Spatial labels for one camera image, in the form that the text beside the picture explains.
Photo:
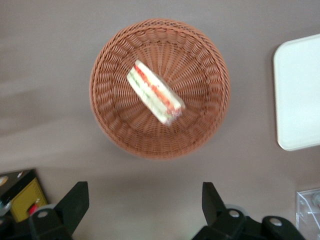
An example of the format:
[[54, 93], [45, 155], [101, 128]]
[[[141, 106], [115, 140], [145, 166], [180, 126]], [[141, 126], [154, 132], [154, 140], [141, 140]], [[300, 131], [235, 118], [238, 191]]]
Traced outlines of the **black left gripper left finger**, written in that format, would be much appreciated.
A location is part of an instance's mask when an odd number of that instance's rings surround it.
[[29, 217], [31, 238], [33, 240], [71, 240], [89, 205], [88, 183], [79, 181], [55, 207], [42, 207]]

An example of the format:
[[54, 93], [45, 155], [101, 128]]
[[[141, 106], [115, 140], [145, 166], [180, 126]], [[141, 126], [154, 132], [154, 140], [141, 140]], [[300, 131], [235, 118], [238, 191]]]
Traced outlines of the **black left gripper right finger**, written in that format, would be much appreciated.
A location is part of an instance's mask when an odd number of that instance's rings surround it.
[[227, 208], [211, 182], [202, 184], [202, 211], [207, 225], [195, 240], [238, 240], [247, 223], [245, 215], [235, 208]]

